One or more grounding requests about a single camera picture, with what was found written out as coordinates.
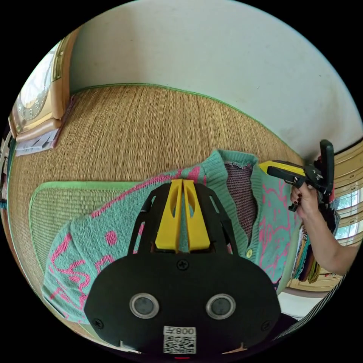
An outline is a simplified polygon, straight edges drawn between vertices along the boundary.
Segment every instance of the white wall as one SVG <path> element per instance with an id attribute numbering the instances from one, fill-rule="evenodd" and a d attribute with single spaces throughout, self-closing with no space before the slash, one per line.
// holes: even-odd
<path id="1" fill-rule="evenodd" d="M 363 136 L 357 108 L 324 56 L 295 30 L 229 0 L 139 0 L 90 20 L 71 91 L 150 83 L 205 94 L 256 118 L 302 157 Z"/>

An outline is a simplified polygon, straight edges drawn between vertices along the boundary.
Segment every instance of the striped fabric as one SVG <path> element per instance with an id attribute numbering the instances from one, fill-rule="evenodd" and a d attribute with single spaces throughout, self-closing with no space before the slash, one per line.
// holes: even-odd
<path id="1" fill-rule="evenodd" d="M 330 300 L 330 298 L 334 295 L 334 293 L 339 289 L 344 278 L 345 276 L 342 277 L 339 283 L 329 292 L 329 294 L 326 295 L 324 299 L 320 300 L 320 302 L 318 302 L 305 317 L 303 317 L 297 323 L 291 325 L 287 330 L 285 330 L 283 333 L 278 335 L 273 340 L 279 339 L 287 334 L 293 333 L 294 331 L 301 328 L 304 324 L 306 324 L 310 319 L 312 319 L 325 306 L 325 304 Z"/>

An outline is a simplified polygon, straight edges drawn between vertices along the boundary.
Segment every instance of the mint green cardigan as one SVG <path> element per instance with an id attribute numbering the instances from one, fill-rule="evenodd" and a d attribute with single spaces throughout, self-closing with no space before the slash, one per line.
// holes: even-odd
<path id="1" fill-rule="evenodd" d="M 257 217 L 250 241 L 239 224 L 236 205 L 227 189 L 225 163 L 253 166 L 251 185 Z M 300 227 L 297 214 L 288 210 L 291 187 L 265 174 L 253 155 L 215 150 L 198 165 L 148 179 L 90 215 L 69 221 L 50 248 L 42 286 L 46 302 L 67 320 L 89 324 L 83 309 L 93 281 L 108 264 L 127 255 L 136 217 L 152 189 L 176 178 L 192 179 L 213 189 L 232 221 L 238 254 L 259 265 L 272 283 L 281 278 L 292 233 Z M 187 245 L 183 211 L 181 251 L 187 251 Z"/>

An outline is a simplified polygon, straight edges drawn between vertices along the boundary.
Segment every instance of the finger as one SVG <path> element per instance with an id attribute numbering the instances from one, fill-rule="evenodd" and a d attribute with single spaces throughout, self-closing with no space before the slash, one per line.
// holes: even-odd
<path id="1" fill-rule="evenodd" d="M 293 186 L 291 188 L 291 193 L 300 194 L 300 190 L 297 187 Z"/>
<path id="2" fill-rule="evenodd" d="M 302 186 L 299 188 L 299 192 L 300 192 L 300 194 L 302 195 L 302 197 L 304 198 L 304 199 L 307 199 L 307 198 L 309 198 L 309 196 L 310 196 L 310 189 L 308 188 L 308 186 L 306 185 L 306 183 L 304 182 L 303 184 L 302 184 Z"/>
<path id="3" fill-rule="evenodd" d="M 298 198 L 296 198 L 296 197 L 295 197 L 295 196 L 293 196 L 292 194 L 291 194 L 290 200 L 291 200 L 291 202 L 292 202 L 292 203 L 294 203 L 294 204 L 299 203 Z"/>
<path id="4" fill-rule="evenodd" d="M 300 198 L 300 196 L 299 196 L 298 190 L 291 192 L 291 201 L 292 202 L 297 202 L 299 198 Z"/>

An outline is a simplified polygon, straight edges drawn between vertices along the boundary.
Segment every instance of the pink pattern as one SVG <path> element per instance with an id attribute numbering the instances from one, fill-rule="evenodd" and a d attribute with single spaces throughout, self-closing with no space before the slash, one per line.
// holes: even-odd
<path id="1" fill-rule="evenodd" d="M 55 295 L 59 294 L 59 296 L 65 300 L 68 303 L 71 303 L 76 309 L 83 310 L 85 301 L 87 299 L 87 295 L 83 292 L 83 289 L 86 288 L 90 283 L 90 276 L 86 273 L 81 273 L 78 271 L 74 271 L 74 269 L 82 264 L 85 264 L 84 260 L 75 261 L 70 264 L 70 266 L 67 269 L 60 269 L 57 268 L 55 265 L 55 260 L 64 252 L 66 252 L 69 242 L 72 240 L 72 236 L 70 233 L 67 233 L 65 239 L 63 242 L 56 248 L 55 252 L 50 258 L 50 261 L 53 265 L 53 268 L 65 275 L 71 275 L 71 276 L 81 276 L 84 278 L 84 281 L 80 283 L 81 279 L 78 280 L 78 291 L 81 293 L 79 297 L 79 306 L 76 306 L 70 298 L 67 296 L 67 294 L 64 292 L 65 288 L 61 289 L 60 287 L 56 289 L 56 291 L 51 295 L 51 298 L 54 298 Z"/>
<path id="2" fill-rule="evenodd" d="M 199 172 L 200 172 L 200 166 L 196 166 L 192 169 L 192 171 L 189 172 L 186 178 L 189 180 L 193 180 L 195 183 L 197 183 Z"/>
<path id="3" fill-rule="evenodd" d="M 144 225 L 145 225 L 145 222 L 142 222 L 142 223 L 141 223 L 141 226 L 140 226 L 140 228 L 139 228 L 139 236 L 141 236 L 141 235 L 143 234 Z"/>
<path id="4" fill-rule="evenodd" d="M 281 225 L 281 226 L 278 226 L 276 229 L 273 229 L 273 226 L 271 224 L 266 225 L 266 217 L 263 217 L 262 222 L 259 224 L 259 227 L 261 228 L 260 232 L 259 232 L 259 241 L 262 243 L 262 254 L 260 257 L 259 266 L 270 276 L 273 283 L 277 282 L 278 279 L 280 278 L 280 276 L 278 276 L 276 281 L 274 281 L 275 270 L 276 270 L 276 267 L 277 267 L 277 264 L 278 264 L 280 258 L 282 256 L 287 256 L 289 248 L 290 248 L 290 242 L 286 244 L 283 252 L 276 256 L 276 258 L 272 264 L 267 265 L 265 268 L 263 268 L 262 263 L 263 263 L 263 258 L 264 258 L 264 254 L 265 254 L 267 245 L 271 242 L 272 237 L 276 234 L 277 231 L 279 231 L 281 229 L 288 231 L 289 240 L 291 239 L 291 224 L 290 224 L 289 208 L 288 208 L 288 204 L 287 204 L 287 196 L 283 195 L 284 185 L 285 185 L 285 183 L 282 182 L 281 180 L 279 180 L 279 192 L 278 193 L 275 189 L 272 189 L 272 188 L 267 189 L 265 185 L 262 186 L 266 194 L 269 194 L 269 193 L 276 194 L 277 198 L 283 203 L 284 208 L 287 211 L 287 226 Z M 274 211 L 274 221 L 275 221 L 275 219 L 276 219 L 276 210 Z M 278 250 L 280 248 L 280 239 L 275 240 L 275 242 L 276 242 L 276 250 Z"/>
<path id="5" fill-rule="evenodd" d="M 112 263 L 113 258 L 110 254 L 107 254 L 106 256 L 103 256 L 99 261 L 95 263 L 95 267 L 97 270 L 97 275 L 101 272 L 100 266 L 104 265 L 106 262 Z"/>
<path id="6" fill-rule="evenodd" d="M 113 246 L 117 242 L 117 234 L 115 231 L 109 231 L 105 234 L 106 242 L 109 246 Z"/>
<path id="7" fill-rule="evenodd" d="M 114 203 L 119 202 L 120 200 L 123 200 L 129 194 L 132 194 L 132 193 L 134 193 L 134 192 L 136 192 L 136 191 L 138 191 L 140 189 L 146 188 L 149 185 L 153 185 L 153 184 L 156 184 L 156 183 L 166 183 L 166 182 L 171 181 L 173 179 L 178 179 L 182 175 L 182 172 L 183 172 L 183 169 L 179 169 L 174 176 L 160 174 L 160 175 L 158 175 L 156 177 L 153 177 L 153 178 L 151 178 L 149 180 L 146 180 L 143 183 L 137 184 L 134 187 L 132 187 L 131 189 L 126 190 L 125 192 L 121 193 L 115 199 L 113 199 L 110 202 L 106 203 L 102 208 L 92 212 L 91 217 L 92 218 L 99 217 L 105 210 L 110 208 Z M 199 166 L 194 167 L 192 169 L 192 171 L 189 172 L 189 174 L 187 176 L 187 179 L 194 180 L 195 183 L 198 182 L 199 172 L 200 172 L 200 167 Z"/>

